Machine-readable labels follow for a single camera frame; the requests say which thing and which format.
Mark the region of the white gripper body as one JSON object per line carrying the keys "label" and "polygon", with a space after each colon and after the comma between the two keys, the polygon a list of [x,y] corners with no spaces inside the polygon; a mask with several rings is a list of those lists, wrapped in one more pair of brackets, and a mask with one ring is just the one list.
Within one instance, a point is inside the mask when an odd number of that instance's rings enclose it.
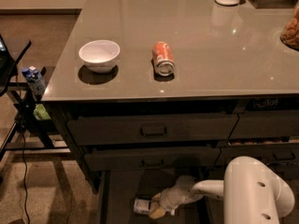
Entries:
{"label": "white gripper body", "polygon": [[180,205],[194,203],[203,198],[202,194],[196,194],[190,188],[173,186],[161,192],[159,205],[166,212],[174,212]]}

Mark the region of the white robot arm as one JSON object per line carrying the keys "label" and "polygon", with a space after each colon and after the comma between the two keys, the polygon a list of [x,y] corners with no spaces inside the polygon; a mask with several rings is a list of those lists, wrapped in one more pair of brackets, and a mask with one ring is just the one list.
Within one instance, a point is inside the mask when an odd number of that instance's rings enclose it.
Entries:
{"label": "white robot arm", "polygon": [[262,162],[247,156],[233,159],[223,180],[196,181],[183,175],[153,197],[152,219],[173,214],[182,204],[203,197],[223,201],[224,224],[279,224],[295,205],[290,186]]}

